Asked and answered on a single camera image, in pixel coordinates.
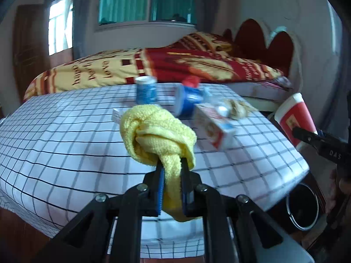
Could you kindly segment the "person's right hand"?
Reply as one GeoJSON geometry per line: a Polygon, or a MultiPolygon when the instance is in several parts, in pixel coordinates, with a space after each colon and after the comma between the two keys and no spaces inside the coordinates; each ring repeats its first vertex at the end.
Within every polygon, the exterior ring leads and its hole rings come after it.
{"type": "Polygon", "coordinates": [[[350,195],[350,182],[337,176],[337,170],[333,169],[330,174],[330,192],[326,199],[325,211],[329,214],[336,206],[337,193],[341,192],[344,195],[350,195]]]}

